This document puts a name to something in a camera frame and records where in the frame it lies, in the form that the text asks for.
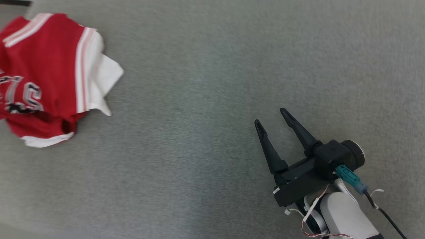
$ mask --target white sleeve trim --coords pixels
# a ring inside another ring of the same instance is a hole
[[[80,40],[77,45],[77,54],[75,57],[75,92],[76,92],[76,112],[82,113],[88,111],[88,81],[87,71],[89,70],[89,62],[87,57],[87,45],[90,42],[93,28],[84,28]]]
[[[102,54],[102,36],[93,28],[85,28],[77,45],[75,61],[76,112],[99,109],[110,116],[103,99],[123,74],[118,63]]]
[[[25,141],[26,146],[36,147],[36,148],[44,148],[47,146],[55,145],[59,142],[70,139],[74,135],[74,132],[70,132],[68,134],[54,136],[48,139],[37,138],[34,136],[24,136],[21,139]]]
[[[3,40],[5,47],[11,47],[16,43],[28,38],[32,34],[36,33],[49,18],[53,16],[51,13],[40,13],[33,20],[31,20],[27,25],[13,33],[12,35],[6,37]]]

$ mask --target jersey number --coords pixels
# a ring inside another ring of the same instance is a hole
[[[37,101],[41,99],[41,89],[32,82],[25,83],[24,85],[22,99],[27,105],[21,102],[15,102],[15,91],[22,79],[23,77],[20,76],[5,76],[0,78],[0,85],[11,82],[6,92],[6,110],[12,114],[43,111],[43,106]]]

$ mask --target red jersey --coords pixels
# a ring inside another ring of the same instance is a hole
[[[65,14],[39,14],[15,19],[0,39],[0,119],[26,145],[71,138],[90,109],[110,115],[103,97],[123,70],[102,54],[95,29]]]

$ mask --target black cable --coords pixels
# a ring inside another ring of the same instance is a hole
[[[366,197],[368,198],[369,202],[371,203],[372,207],[374,209],[376,209],[375,203],[372,200],[372,197],[370,196],[369,192],[365,189],[363,190],[363,193],[366,195]]]
[[[369,202],[371,203],[372,207],[374,209],[376,209],[375,203],[372,200],[372,197],[369,195],[369,192],[367,192],[367,190],[363,190],[363,193],[366,195],[366,197],[368,198]],[[393,220],[390,218],[390,216],[388,216],[388,214],[382,209],[382,208],[378,208],[378,210],[384,214],[384,216],[387,218],[387,220],[391,223],[391,225],[394,227],[394,229],[396,229],[396,231],[400,234],[400,236],[403,239],[407,239],[407,237],[400,231],[400,229],[397,227],[397,225],[393,222]]]

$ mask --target wire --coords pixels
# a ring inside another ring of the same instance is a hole
[[[373,202],[372,197],[369,195],[369,192],[365,189],[363,190],[363,193],[366,195],[366,197],[368,198],[369,202],[371,203],[372,207],[374,209],[377,208],[377,205]]]
[[[306,215],[305,215],[305,216],[304,216],[304,218],[303,218],[303,224],[301,224],[301,230],[303,230],[304,222],[306,222],[306,221],[307,221],[307,218],[308,218],[308,217],[310,216],[310,214],[312,213],[312,211],[313,211],[314,207],[316,206],[317,202],[319,201],[319,199],[320,199],[320,198],[321,198],[321,197],[325,194],[326,190],[328,190],[328,186],[329,186],[329,184],[328,184],[328,185],[326,185],[325,190],[323,190],[323,191],[322,191],[322,193],[321,193],[321,194],[319,194],[319,196],[317,196],[317,198],[314,200],[313,204],[310,206],[309,211],[306,213]]]
[[[397,225],[393,222],[393,220],[390,218],[390,216],[388,216],[388,214],[380,207],[378,207],[378,205],[376,205],[376,203],[374,203],[372,197],[369,195],[369,193],[367,192],[367,190],[363,190],[363,193],[366,195],[366,197],[368,198],[369,202],[371,203],[372,207],[374,209],[379,210],[382,214],[384,214],[384,216],[387,218],[387,220],[391,223],[391,225],[394,227],[394,229],[396,229],[396,231],[398,232],[398,234],[400,234],[400,236],[403,239],[407,239],[407,237],[400,231],[400,229],[397,227]]]
[[[403,239],[407,239],[407,237],[400,231],[400,229],[397,227],[397,225],[393,222],[393,220],[391,220],[390,216],[388,216],[388,214],[382,209],[382,208],[378,208],[378,210],[384,214],[384,216],[388,219],[388,221],[391,223],[391,225],[393,225],[394,229],[396,229],[396,231],[400,234],[400,236]]]
[[[289,210],[290,210],[290,211],[296,211],[296,212],[298,212],[299,214],[301,214],[301,216],[302,216],[302,217],[304,217],[304,214],[303,214],[300,210],[298,210],[298,209],[290,208]]]
[[[302,221],[302,223],[301,223],[301,231],[303,232],[303,234],[304,235],[306,235],[306,236],[308,236],[308,237],[317,237],[317,236],[321,236],[321,237],[324,237],[324,236],[342,236],[342,237],[346,237],[346,238],[349,238],[349,239],[354,239],[353,237],[351,237],[351,236],[349,236],[349,235],[347,235],[347,234],[329,234],[329,233],[317,233],[317,234],[308,234],[307,232],[305,232],[304,231],[304,225],[305,224],[307,224],[306,223],[306,221],[307,221],[307,218],[310,216],[310,214],[312,213],[312,211],[313,211],[313,209],[315,208],[315,206],[316,206],[316,204],[317,204],[317,202],[319,201],[319,199],[321,198],[321,197],[323,197],[323,195],[325,195],[325,193],[326,193],[326,190],[328,190],[328,186],[329,185],[326,185],[326,188],[316,197],[316,199],[314,200],[314,202],[312,203],[312,205],[311,205],[311,207],[310,207],[310,209],[309,209],[309,211],[306,213],[306,215],[305,215],[305,217],[303,218],[303,221]]]

